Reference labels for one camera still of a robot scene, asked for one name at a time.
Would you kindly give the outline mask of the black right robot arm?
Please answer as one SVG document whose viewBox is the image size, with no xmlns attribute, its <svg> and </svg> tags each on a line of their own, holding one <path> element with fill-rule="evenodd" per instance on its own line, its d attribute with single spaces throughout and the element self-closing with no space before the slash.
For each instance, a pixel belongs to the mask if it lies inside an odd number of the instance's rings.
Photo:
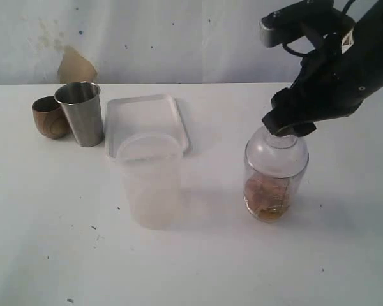
<svg viewBox="0 0 383 306">
<path fill-rule="evenodd" d="M 262 18 L 260 38 L 301 58 L 298 76 L 262 119 L 272 135 L 306 136 L 383 87 L 383 0 L 358 21 L 332 1 L 300 1 Z"/>
</svg>

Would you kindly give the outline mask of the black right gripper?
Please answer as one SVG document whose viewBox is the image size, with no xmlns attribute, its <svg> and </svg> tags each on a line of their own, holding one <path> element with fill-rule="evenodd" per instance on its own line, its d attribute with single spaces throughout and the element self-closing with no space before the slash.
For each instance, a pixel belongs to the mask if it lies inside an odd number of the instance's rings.
<svg viewBox="0 0 383 306">
<path fill-rule="evenodd" d="M 271 98 L 272 109 L 262 118 L 273 136 L 305 137 L 317 129 L 314 122 L 355 112 L 370 89 L 368 35 L 332 33 L 306 39 L 313 50 L 301 60 L 292 85 Z"/>
</svg>

